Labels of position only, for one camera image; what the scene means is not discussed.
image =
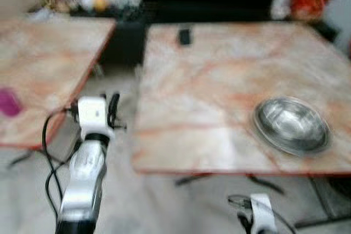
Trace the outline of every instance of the black cable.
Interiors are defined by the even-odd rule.
[[[41,153],[44,157],[46,157],[46,153],[44,152],[44,150],[36,150],[37,153]],[[49,154],[49,157],[51,159],[52,162],[56,162],[56,163],[63,163],[64,161],[55,157],[55,156],[52,156]]]
[[[42,145],[43,145],[43,150],[44,150],[44,154],[45,154],[45,157],[49,163],[49,166],[50,166],[50,169],[51,169],[51,172],[54,174],[54,177],[55,177],[55,181],[56,181],[56,184],[57,184],[57,188],[59,190],[59,195],[60,195],[60,200],[62,201],[62,198],[63,198],[63,193],[62,193],[62,189],[61,189],[61,184],[60,184],[60,181],[56,175],[56,171],[54,169],[54,165],[53,165],[53,162],[52,162],[52,159],[50,157],[50,154],[48,152],[48,147],[47,147],[47,144],[46,144],[46,130],[48,128],[48,123],[50,121],[50,119],[58,114],[58,113],[63,113],[63,112],[66,112],[68,111],[68,109],[66,108],[63,108],[61,110],[58,110],[58,111],[54,111],[52,112],[51,114],[49,114],[49,116],[46,118],[45,120],[45,123],[44,123],[44,126],[43,126],[43,133],[42,133]]]
[[[258,201],[258,200],[255,200],[255,199],[252,199],[250,198],[249,196],[245,196],[245,195],[230,195],[228,196],[228,203],[234,203],[234,201],[232,199],[234,198],[241,198],[241,199],[244,199],[249,202],[256,202],[257,204],[259,204],[261,207],[265,208],[266,210],[268,211],[272,211],[274,216],[276,218],[279,219],[280,222],[282,222],[290,231],[292,234],[296,234],[296,231],[294,230],[294,228],[287,222],[287,220],[281,216],[278,212],[276,212],[275,210],[271,209],[269,206],[267,206],[266,204]]]
[[[53,212],[54,212],[54,214],[55,214],[56,221],[57,221],[57,217],[58,217],[58,210],[57,210],[57,208],[55,207],[55,204],[54,204],[54,202],[53,202],[53,198],[52,198],[52,196],[51,196],[51,194],[50,194],[49,184],[50,184],[50,179],[51,179],[52,175],[53,175],[54,173],[56,173],[57,170],[58,170],[60,167],[62,167],[64,164],[65,164],[65,163],[62,162],[62,163],[60,163],[54,170],[52,170],[52,171],[50,172],[50,174],[47,176],[46,181],[45,181],[45,193],[46,193],[46,196],[47,196],[47,198],[48,198],[48,200],[49,200],[49,204],[50,204],[50,206],[51,206],[51,208],[52,208],[52,210],[53,210]]]
[[[115,120],[117,117],[117,105],[119,100],[120,100],[120,94],[117,92],[113,94],[109,103],[109,109],[107,111],[107,124],[111,128],[115,127]]]
[[[59,164],[56,166],[56,168],[54,170],[50,171],[50,173],[47,176],[46,181],[45,181],[45,193],[46,193],[46,196],[47,196],[47,198],[49,200],[49,204],[50,204],[50,206],[51,206],[51,208],[52,208],[52,210],[53,210],[53,212],[55,214],[56,222],[57,222],[57,218],[58,218],[58,209],[55,207],[55,204],[53,202],[53,198],[52,198],[52,196],[50,194],[50,189],[49,189],[50,180],[52,178],[52,175],[54,173],[56,173],[58,169],[60,169],[64,164],[67,164],[71,160],[72,156],[78,150],[78,148],[79,148],[81,143],[82,143],[82,141],[79,140],[79,138],[77,138],[71,154],[68,156],[68,158],[65,161],[59,162]]]

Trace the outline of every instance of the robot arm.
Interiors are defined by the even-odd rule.
[[[238,209],[252,211],[249,220],[244,213],[237,214],[247,234],[278,234],[274,213],[267,194],[252,194],[250,197],[231,195],[228,202]]]
[[[82,97],[78,101],[83,143],[70,162],[70,181],[60,207],[56,234],[89,234],[95,230],[118,99],[119,94],[112,97],[107,117],[104,98]]]

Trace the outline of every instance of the metal bowl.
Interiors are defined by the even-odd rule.
[[[259,104],[254,123],[267,142],[293,155],[311,155],[329,145],[327,123],[316,111],[295,98],[281,97]]]

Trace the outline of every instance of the white floor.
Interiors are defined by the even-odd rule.
[[[120,115],[131,127],[137,102],[134,71],[108,67],[105,73],[103,79],[92,77],[82,94],[111,94],[119,90]],[[68,119],[50,146],[53,155],[65,156],[74,131],[75,126]],[[273,207],[291,224],[325,218],[307,178],[265,178],[281,186],[286,191],[284,196],[242,176],[212,176],[175,187],[174,181],[179,176],[136,174],[129,162],[129,132],[116,132],[116,136],[116,142],[109,146],[107,153],[107,175],[95,233],[245,233],[236,218],[237,210],[227,204],[227,195],[235,193],[268,193]],[[44,182],[49,173],[44,157],[35,153],[7,169],[7,164],[23,153],[0,150],[1,233],[54,233],[54,215],[44,193]],[[59,175],[64,185],[68,169],[63,168]],[[281,233],[289,233],[278,226]],[[351,221],[298,233],[351,233]]]

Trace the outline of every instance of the table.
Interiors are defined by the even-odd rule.
[[[0,146],[41,148],[45,118],[78,95],[114,27],[111,19],[0,21],[0,88],[23,108],[14,117],[0,112]],[[63,119],[50,122],[48,142]]]
[[[139,172],[264,175],[351,173],[351,67],[299,23],[150,27],[134,129]],[[265,99],[299,98],[326,119],[327,151],[296,157],[264,143],[252,114]]]

